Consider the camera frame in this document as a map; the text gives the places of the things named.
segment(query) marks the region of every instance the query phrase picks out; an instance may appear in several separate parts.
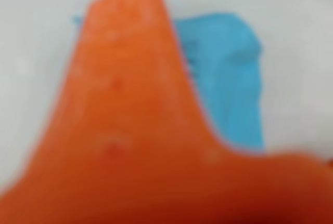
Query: orange clay tip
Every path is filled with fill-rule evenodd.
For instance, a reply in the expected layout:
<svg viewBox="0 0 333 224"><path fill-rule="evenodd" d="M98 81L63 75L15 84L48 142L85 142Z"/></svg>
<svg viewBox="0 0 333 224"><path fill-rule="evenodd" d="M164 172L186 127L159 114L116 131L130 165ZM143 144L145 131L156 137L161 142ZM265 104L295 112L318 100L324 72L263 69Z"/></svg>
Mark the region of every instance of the orange clay tip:
<svg viewBox="0 0 333 224"><path fill-rule="evenodd" d="M333 223L328 166L215 139L162 0L97 0L3 224Z"/></svg>

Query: orange play dough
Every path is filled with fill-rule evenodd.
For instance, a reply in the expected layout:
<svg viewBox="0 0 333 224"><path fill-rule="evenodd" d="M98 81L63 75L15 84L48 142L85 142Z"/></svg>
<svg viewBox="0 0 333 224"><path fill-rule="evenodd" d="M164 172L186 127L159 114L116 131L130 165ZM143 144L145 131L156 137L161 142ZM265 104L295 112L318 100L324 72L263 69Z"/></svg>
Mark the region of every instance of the orange play dough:
<svg viewBox="0 0 333 224"><path fill-rule="evenodd" d="M162 0L97 0L3 224L332 224L333 173L246 157L205 122Z"/></svg>

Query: blue clay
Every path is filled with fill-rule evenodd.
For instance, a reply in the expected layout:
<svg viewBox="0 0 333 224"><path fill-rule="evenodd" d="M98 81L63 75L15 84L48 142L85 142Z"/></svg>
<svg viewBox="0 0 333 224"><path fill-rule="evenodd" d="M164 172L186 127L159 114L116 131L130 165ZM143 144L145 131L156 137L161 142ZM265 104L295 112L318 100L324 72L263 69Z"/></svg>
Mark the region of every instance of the blue clay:
<svg viewBox="0 0 333 224"><path fill-rule="evenodd" d="M184 56L217 132L237 148L263 151L261 46L233 14L176 20Z"/></svg>

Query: white background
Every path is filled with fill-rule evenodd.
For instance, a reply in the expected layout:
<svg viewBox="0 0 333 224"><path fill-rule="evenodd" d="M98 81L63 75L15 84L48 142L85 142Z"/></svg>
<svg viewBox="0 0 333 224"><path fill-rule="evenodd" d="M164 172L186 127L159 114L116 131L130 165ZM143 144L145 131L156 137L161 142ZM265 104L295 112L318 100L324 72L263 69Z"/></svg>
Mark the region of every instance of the white background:
<svg viewBox="0 0 333 224"><path fill-rule="evenodd" d="M90 0L0 0L0 189L47 123ZM233 11L264 46L263 130L269 151L333 156L333 0L166 0L173 17Z"/></svg>

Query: white surface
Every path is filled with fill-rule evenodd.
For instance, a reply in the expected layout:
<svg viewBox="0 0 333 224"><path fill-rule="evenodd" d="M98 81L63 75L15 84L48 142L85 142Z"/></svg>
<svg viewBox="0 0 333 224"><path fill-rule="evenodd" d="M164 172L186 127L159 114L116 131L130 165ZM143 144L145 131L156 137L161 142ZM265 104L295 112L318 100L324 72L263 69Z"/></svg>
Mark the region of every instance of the white surface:
<svg viewBox="0 0 333 224"><path fill-rule="evenodd" d="M89 0L0 0L0 188L37 142ZM333 156L333 0L166 0L173 17L233 11L265 48L263 126L270 151Z"/></svg>

